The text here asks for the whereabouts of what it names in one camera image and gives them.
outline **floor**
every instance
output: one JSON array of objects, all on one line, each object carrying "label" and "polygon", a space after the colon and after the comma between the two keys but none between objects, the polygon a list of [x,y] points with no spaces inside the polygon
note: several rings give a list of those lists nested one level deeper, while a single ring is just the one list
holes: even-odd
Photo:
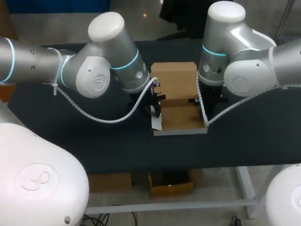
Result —
[{"label": "floor", "polygon": [[[154,40],[177,32],[176,25],[158,17],[162,0],[111,0],[111,11],[119,12],[134,40]],[[286,0],[234,0],[246,9],[246,22],[275,39]],[[12,14],[20,40],[30,44],[86,42],[89,23],[99,13]],[[301,0],[285,24],[286,33],[301,33]]]},{"label": "floor", "polygon": [[[176,25],[158,17],[162,0],[112,0],[111,10],[119,12],[134,40],[154,40],[177,32]],[[254,29],[275,38],[284,0],[236,0],[246,8],[246,21]],[[300,32],[301,0],[288,19],[287,32]],[[86,42],[87,28],[98,13],[14,14],[11,15],[22,42],[35,45]],[[255,189],[264,181],[270,166],[249,167]],[[197,188],[192,195],[171,200],[150,200],[147,189],[134,187],[130,192],[92,194],[89,207],[101,205],[176,202],[192,200],[228,200],[241,198],[238,181],[231,168],[205,169],[206,188]],[[244,208],[150,211],[137,213],[140,226],[229,226],[233,215],[243,219],[244,226],[268,226],[266,216],[247,219]],[[108,226],[133,226],[130,213],[110,214]]]},{"label": "floor", "polygon": [[[257,190],[264,182],[272,166],[249,167],[250,177]],[[147,184],[143,182],[145,175],[133,176],[133,181],[140,181],[128,192],[91,194],[89,207],[110,206],[114,204],[142,204],[154,202],[193,202],[234,200],[243,198],[234,168],[204,169],[206,187],[198,187],[189,196],[180,198],[150,199]],[[213,208],[196,210],[166,210],[138,212],[137,219],[140,226],[230,226],[232,216],[243,220],[244,226],[269,226],[265,214],[257,219],[247,219],[244,207],[241,208]],[[108,226],[133,226],[131,213],[110,214]]]}]

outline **black table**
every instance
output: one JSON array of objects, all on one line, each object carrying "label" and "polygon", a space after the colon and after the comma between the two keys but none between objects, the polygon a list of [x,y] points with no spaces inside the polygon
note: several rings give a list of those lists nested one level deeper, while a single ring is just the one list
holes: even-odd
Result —
[{"label": "black table", "polygon": [[[154,62],[198,64],[200,59],[200,40],[136,44],[149,69]],[[79,51],[83,44],[53,47]],[[65,91],[98,118],[116,119],[130,111],[128,94],[113,79],[97,99]],[[229,103],[216,112],[238,100],[227,91],[224,95]],[[8,106],[33,132],[78,158],[87,173],[105,173],[301,162],[300,100],[301,89],[272,90],[222,116],[208,134],[166,137],[154,137],[151,119],[140,111],[119,124],[92,121],[44,84],[18,84]]]}]

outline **cardboard box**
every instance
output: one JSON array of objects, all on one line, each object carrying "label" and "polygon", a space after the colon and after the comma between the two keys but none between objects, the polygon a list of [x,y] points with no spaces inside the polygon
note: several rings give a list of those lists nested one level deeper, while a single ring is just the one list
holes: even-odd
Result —
[{"label": "cardboard box", "polygon": [[5,0],[0,0],[0,37],[19,40],[15,28],[10,20]]},{"label": "cardboard box", "polygon": [[88,175],[90,193],[126,191],[132,188],[130,173]]},{"label": "cardboard box", "polygon": [[[0,37],[19,40],[17,33],[13,27],[13,24],[10,20],[9,12],[4,0],[0,0]],[[3,102],[8,102],[14,89],[15,89],[15,85],[1,86],[0,99]]]},{"label": "cardboard box", "polygon": [[150,183],[151,197],[167,198],[184,196],[189,195],[195,187],[205,187],[204,174],[202,169],[191,169],[186,173],[187,181],[182,180],[181,183],[176,183],[173,185],[163,184],[164,182],[161,182],[160,185],[158,185],[158,175],[156,173],[149,173],[148,179]]},{"label": "cardboard box", "polygon": [[188,99],[198,97],[197,66],[194,62],[154,63],[152,77],[161,84],[155,92],[166,95],[161,101],[161,117],[152,116],[155,136],[207,133],[200,107]]}]

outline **white spiral cable wrap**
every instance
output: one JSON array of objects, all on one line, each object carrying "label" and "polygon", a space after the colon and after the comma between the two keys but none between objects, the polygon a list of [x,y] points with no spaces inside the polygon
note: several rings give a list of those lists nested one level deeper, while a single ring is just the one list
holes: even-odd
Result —
[{"label": "white spiral cable wrap", "polygon": [[202,110],[202,114],[203,114],[203,118],[204,118],[204,123],[206,126],[209,126],[211,123],[215,122],[217,119],[219,119],[220,117],[222,117],[225,113],[227,113],[228,111],[232,110],[233,108],[245,103],[246,101],[262,94],[262,93],[265,93],[267,91],[270,91],[272,89],[277,89],[277,88],[282,88],[282,89],[287,89],[289,87],[301,87],[301,84],[291,84],[291,85],[287,85],[287,86],[282,86],[282,87],[275,87],[275,88],[271,88],[271,89],[267,89],[263,92],[260,92],[258,94],[255,94],[253,96],[249,96],[249,97],[246,97],[238,102],[236,102],[235,104],[231,105],[230,107],[226,108],[225,110],[223,110],[222,112],[220,112],[219,114],[217,114],[213,119],[211,119],[210,121],[208,121],[207,119],[207,116],[206,116],[206,113],[205,113],[205,108],[204,108],[204,103],[203,103],[203,99],[202,99],[202,95],[201,95],[201,91],[200,91],[200,88],[199,88],[199,84],[198,84],[198,74],[197,74],[197,89],[198,89],[198,98],[199,98],[199,102],[200,102],[200,105],[201,105],[201,110]]},{"label": "white spiral cable wrap", "polygon": [[138,100],[136,101],[136,104],[134,105],[133,109],[124,117],[120,118],[120,119],[116,119],[116,120],[103,120],[103,119],[98,119],[96,117],[93,117],[92,115],[88,114],[87,112],[85,112],[84,110],[82,110],[61,88],[57,88],[57,90],[73,105],[73,107],[75,107],[80,113],[82,113],[84,116],[97,121],[97,122],[101,122],[101,123],[118,123],[121,121],[126,120],[127,118],[129,118],[134,111],[137,109],[140,101],[142,100],[144,94],[147,92],[147,90],[149,89],[149,87],[153,84],[156,83],[158,84],[158,78],[154,77],[152,78],[146,85],[146,87],[144,88],[144,90],[142,91],[142,93],[140,94]]}]

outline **metal table frame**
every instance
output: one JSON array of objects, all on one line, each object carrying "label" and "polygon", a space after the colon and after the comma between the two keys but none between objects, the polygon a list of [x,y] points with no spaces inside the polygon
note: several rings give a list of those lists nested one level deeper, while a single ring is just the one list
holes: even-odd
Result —
[{"label": "metal table frame", "polygon": [[151,203],[123,206],[103,206],[89,207],[85,214],[100,213],[121,213],[121,212],[138,212],[154,210],[183,210],[183,209],[200,209],[200,208],[220,208],[220,207],[237,207],[246,206],[249,218],[257,218],[264,211],[265,194],[272,179],[284,168],[284,165],[275,165],[265,179],[259,191],[254,191],[253,184],[246,166],[236,167],[236,172],[244,194],[244,199],[232,201],[202,201],[202,202],[171,202],[171,203]]},{"label": "metal table frame", "polygon": [[282,16],[280,26],[278,28],[277,36],[276,36],[277,41],[279,42],[279,44],[284,43],[284,41],[282,40],[283,28],[284,28],[284,25],[285,25],[286,20],[288,18],[288,15],[291,12],[295,2],[296,2],[296,0],[287,0],[287,4],[286,4],[285,10],[283,12],[283,16]]}]

